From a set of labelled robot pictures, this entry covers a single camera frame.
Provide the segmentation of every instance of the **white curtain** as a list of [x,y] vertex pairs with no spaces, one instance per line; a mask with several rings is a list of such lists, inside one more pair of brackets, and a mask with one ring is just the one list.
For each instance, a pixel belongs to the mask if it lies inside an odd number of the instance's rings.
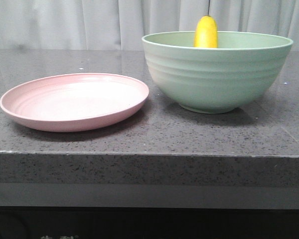
[[[195,30],[208,0],[0,0],[0,48],[142,50],[143,35]],[[211,0],[218,30],[286,36],[299,0]]]

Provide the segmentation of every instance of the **plate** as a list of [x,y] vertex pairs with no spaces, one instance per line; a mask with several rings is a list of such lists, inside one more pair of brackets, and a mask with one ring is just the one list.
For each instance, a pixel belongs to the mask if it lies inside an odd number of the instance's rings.
[[0,107],[15,122],[37,130],[76,132],[106,127],[136,113],[148,86],[132,77],[77,73],[45,77],[7,91]]

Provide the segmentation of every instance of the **yellow object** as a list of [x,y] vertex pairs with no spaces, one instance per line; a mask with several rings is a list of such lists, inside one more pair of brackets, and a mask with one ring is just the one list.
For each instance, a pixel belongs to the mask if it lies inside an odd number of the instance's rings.
[[194,47],[217,48],[217,24],[211,16],[203,16],[198,22]]

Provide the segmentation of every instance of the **green bowl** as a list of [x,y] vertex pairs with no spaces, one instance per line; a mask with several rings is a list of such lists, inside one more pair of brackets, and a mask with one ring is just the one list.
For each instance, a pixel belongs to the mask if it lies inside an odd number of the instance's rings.
[[218,32],[218,48],[192,47],[194,31],[142,38],[155,84],[190,111],[219,114],[260,97],[275,81],[291,39],[259,33]]

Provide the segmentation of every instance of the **speckled stone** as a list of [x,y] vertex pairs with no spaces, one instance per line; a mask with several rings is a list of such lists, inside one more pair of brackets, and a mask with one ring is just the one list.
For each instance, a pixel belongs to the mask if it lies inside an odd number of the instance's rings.
[[0,109],[0,182],[299,186],[298,52],[263,97],[221,115],[166,97],[141,51],[0,50],[0,97],[20,83],[78,72],[135,77],[149,98],[120,123],[77,133],[29,129]]

